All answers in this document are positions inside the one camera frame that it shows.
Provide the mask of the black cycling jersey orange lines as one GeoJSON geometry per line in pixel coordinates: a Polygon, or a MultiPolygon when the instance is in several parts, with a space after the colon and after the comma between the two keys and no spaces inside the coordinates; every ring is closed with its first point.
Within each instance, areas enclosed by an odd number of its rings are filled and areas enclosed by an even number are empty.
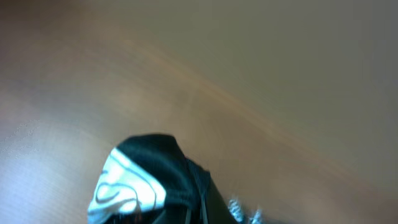
{"type": "Polygon", "coordinates": [[[211,174],[187,158],[174,136],[131,136],[109,153],[87,210],[89,224],[264,223],[225,202],[211,174]]]}

